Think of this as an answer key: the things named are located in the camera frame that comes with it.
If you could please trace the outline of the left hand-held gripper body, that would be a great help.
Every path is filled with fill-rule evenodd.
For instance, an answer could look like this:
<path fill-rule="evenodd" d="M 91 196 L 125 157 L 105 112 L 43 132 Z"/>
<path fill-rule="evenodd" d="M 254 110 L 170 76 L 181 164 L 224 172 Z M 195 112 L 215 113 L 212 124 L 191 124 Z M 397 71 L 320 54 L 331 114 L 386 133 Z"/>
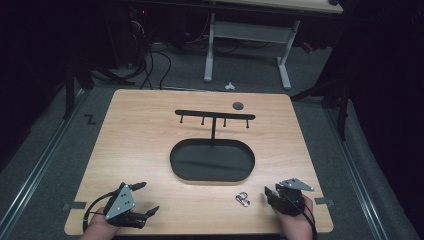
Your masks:
<path fill-rule="evenodd" d="M 132 227 L 142 229 L 146 222 L 143 214 L 134 213 L 132 209 L 136 202 L 129 188 L 130 184 L 122 182 L 117 190 L 112 193 L 103 214 L 106 221 L 117 227 Z"/>

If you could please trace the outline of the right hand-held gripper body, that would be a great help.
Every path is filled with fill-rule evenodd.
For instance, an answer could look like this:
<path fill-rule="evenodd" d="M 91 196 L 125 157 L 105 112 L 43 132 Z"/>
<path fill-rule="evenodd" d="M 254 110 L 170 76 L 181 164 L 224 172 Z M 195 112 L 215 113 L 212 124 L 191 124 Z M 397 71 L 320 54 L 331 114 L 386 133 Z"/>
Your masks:
<path fill-rule="evenodd" d="M 313 192 L 314 188 L 299 180 L 291 178 L 282 180 L 275 184 L 276 190 L 276 209 L 282 214 L 297 216 L 304 212 L 305 203 L 303 191 Z"/>

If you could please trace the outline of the black key rack with tray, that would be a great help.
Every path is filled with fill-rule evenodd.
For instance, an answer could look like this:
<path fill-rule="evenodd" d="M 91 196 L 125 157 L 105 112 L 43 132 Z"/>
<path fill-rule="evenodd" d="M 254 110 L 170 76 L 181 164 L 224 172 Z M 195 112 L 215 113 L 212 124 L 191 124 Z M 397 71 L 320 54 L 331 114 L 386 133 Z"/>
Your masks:
<path fill-rule="evenodd" d="M 217 120 L 243 120 L 249 128 L 254 114 L 220 113 L 177 109 L 176 115 L 183 122 L 185 116 L 201 117 L 201 124 L 211 118 L 210 138 L 188 138 L 179 141 L 170 152 L 171 169 L 176 176 L 186 181 L 240 182 L 244 181 L 255 167 L 253 150 L 236 139 L 217 139 Z"/>

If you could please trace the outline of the person's right hand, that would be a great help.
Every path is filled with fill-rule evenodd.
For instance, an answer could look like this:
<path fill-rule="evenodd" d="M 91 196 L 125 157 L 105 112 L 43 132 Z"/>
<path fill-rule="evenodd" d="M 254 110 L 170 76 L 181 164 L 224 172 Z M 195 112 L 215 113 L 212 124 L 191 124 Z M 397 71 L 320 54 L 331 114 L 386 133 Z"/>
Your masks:
<path fill-rule="evenodd" d="M 274 209 L 282 229 L 282 234 L 287 240 L 316 240 L 316 233 L 312 227 L 314 224 L 313 202 L 307 196 L 303 196 L 305 203 L 304 214 L 295 217 L 285 215 Z"/>

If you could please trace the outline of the person's left hand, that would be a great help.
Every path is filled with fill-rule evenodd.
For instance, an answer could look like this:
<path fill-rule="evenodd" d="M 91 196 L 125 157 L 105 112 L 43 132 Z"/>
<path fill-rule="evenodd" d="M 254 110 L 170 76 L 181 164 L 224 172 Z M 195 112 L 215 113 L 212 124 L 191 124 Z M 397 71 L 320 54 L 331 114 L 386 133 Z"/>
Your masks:
<path fill-rule="evenodd" d="M 103 207 L 96 211 L 80 240 L 112 240 L 115 237 L 120 228 L 109 224 L 103 211 Z"/>

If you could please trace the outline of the black metal stand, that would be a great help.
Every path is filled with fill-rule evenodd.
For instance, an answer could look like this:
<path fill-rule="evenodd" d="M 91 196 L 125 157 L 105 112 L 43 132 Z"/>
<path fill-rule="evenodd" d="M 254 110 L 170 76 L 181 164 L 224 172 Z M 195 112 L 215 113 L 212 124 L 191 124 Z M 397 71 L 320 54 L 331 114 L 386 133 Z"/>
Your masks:
<path fill-rule="evenodd" d="M 92 90 L 94 81 L 92 80 L 91 71 L 95 70 L 108 79 L 120 85 L 133 85 L 133 82 L 128 81 L 125 77 L 118 76 L 110 70 L 101 67 L 88 58 L 71 54 L 68 64 L 66 65 L 66 102 L 64 118 L 67 119 L 75 108 L 75 82 L 78 82 L 82 90 Z"/>
<path fill-rule="evenodd" d="M 337 107 L 336 131 L 342 141 L 346 140 L 345 126 L 348 117 L 347 108 L 352 81 L 349 79 L 335 78 L 318 83 L 315 86 L 290 97 L 292 101 L 299 101 L 308 96 L 322 95 L 323 108 Z"/>

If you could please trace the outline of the dark computer tower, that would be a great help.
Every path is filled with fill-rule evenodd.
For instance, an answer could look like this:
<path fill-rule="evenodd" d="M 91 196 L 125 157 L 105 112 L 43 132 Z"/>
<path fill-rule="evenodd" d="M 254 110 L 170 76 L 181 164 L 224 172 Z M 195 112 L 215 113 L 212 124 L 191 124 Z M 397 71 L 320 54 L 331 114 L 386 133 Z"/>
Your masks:
<path fill-rule="evenodd" d="M 135 61 L 138 67 L 145 66 L 145 55 L 149 50 L 147 10 L 130 6 L 128 8 L 130 33 L 135 46 Z"/>

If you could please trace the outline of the desk with white legs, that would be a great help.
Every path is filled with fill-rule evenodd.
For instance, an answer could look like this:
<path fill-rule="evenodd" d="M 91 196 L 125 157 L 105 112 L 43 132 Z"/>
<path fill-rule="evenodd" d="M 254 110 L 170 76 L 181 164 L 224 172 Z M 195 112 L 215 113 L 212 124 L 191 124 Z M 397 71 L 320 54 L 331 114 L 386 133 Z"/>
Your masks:
<path fill-rule="evenodd" d="M 343 12 L 338 0 L 211 0 L 213 7 L 243 6 L 255 10 L 284 10 L 288 13 L 312 13 L 324 16 L 338 15 Z M 286 61 L 295 40 L 300 18 L 296 17 L 290 26 L 270 26 L 262 23 L 242 23 L 232 20 L 217 20 L 215 14 L 210 15 L 208 51 L 206 55 L 204 81 L 210 83 L 213 79 L 214 41 L 216 38 L 247 40 L 263 43 L 277 43 L 285 46 L 282 55 L 276 58 L 282 87 L 291 89 L 287 73 Z"/>

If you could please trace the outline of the metal floor rail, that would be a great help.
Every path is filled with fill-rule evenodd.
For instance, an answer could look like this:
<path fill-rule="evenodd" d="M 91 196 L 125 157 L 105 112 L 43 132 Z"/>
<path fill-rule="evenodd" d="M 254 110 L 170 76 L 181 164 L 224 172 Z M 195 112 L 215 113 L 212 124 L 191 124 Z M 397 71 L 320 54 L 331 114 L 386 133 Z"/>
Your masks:
<path fill-rule="evenodd" d="M 376 206 L 366 189 L 366 185 L 358 171 L 347 142 L 343 140 L 339 134 L 335 113 L 332 110 L 324 109 L 324 114 L 332 129 L 333 135 L 337 140 L 339 148 L 342 151 L 344 164 L 346 166 L 351 185 L 355 191 L 374 240 L 389 240 L 387 232 L 377 212 Z"/>
<path fill-rule="evenodd" d="M 90 90 L 78 90 L 74 106 L 65 112 L 67 97 L 60 93 L 37 120 L 12 161 L 0 173 L 0 240 L 7 240 L 49 168 L 57 148 Z"/>

